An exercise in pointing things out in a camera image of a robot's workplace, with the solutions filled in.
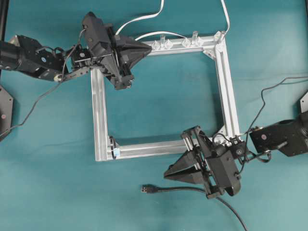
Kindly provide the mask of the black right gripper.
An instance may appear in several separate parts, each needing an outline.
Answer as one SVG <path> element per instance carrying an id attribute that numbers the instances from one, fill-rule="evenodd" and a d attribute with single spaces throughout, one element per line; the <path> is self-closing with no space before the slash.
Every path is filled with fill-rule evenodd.
<path id="1" fill-rule="evenodd" d="M 167 180 L 202 184 L 208 199 L 238 193 L 238 168 L 228 147 L 216 145 L 199 126 L 182 132 L 187 151 L 164 173 Z"/>

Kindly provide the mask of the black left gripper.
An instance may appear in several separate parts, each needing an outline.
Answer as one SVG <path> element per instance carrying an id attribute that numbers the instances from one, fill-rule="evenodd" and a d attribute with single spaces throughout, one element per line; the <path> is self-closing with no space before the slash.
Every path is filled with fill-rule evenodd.
<path id="1" fill-rule="evenodd" d="M 112 54 L 102 58 L 90 54 L 91 62 L 100 68 L 116 90 L 130 88 L 134 80 L 131 68 L 145 58 L 152 47 L 131 37 L 115 35 L 111 26 L 105 28 L 111 39 Z"/>

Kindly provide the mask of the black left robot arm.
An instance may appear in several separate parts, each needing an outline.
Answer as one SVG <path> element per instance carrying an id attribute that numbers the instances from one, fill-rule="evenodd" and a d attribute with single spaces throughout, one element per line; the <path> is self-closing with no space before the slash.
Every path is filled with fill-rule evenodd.
<path id="1" fill-rule="evenodd" d="M 21 35 L 0 43 L 0 67 L 33 78 L 65 82 L 98 69 L 116 90 L 130 88 L 132 67 L 145 58 L 152 47 L 126 36 L 113 34 L 111 26 L 87 22 L 83 25 L 87 47 L 81 44 L 64 51 L 42 46 L 37 40 Z"/>

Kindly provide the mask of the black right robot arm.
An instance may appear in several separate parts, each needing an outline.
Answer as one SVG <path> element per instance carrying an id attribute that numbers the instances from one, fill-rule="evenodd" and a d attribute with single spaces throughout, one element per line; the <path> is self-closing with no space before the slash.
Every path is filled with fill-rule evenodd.
<path id="1" fill-rule="evenodd" d="M 301 113 L 293 120 L 283 120 L 264 128 L 255 128 L 249 134 L 257 154 L 270 155 L 278 150 L 288 157 L 305 154 L 308 151 L 308 114 Z M 241 174 L 235 163 L 250 161 L 246 143 L 237 136 L 229 144 L 212 142 L 199 126 L 187 129 L 181 134 L 187 147 L 186 152 L 164 173 L 168 180 L 191 184 L 202 184 L 208 199 L 225 192 L 236 195 L 241 189 Z"/>

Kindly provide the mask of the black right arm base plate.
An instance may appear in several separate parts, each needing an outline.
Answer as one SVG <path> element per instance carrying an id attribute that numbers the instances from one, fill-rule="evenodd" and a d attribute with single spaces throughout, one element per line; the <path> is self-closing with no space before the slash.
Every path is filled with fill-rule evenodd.
<path id="1" fill-rule="evenodd" d="M 308 111 L 308 92 L 299 99 L 299 111 L 304 113 Z"/>

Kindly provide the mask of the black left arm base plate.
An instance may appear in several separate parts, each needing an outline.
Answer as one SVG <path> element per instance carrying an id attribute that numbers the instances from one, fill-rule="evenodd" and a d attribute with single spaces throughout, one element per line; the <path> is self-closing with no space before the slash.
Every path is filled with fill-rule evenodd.
<path id="1" fill-rule="evenodd" d="M 2 141 L 8 134 L 12 125 L 13 116 L 13 97 L 3 87 L 0 86 L 0 141 Z"/>

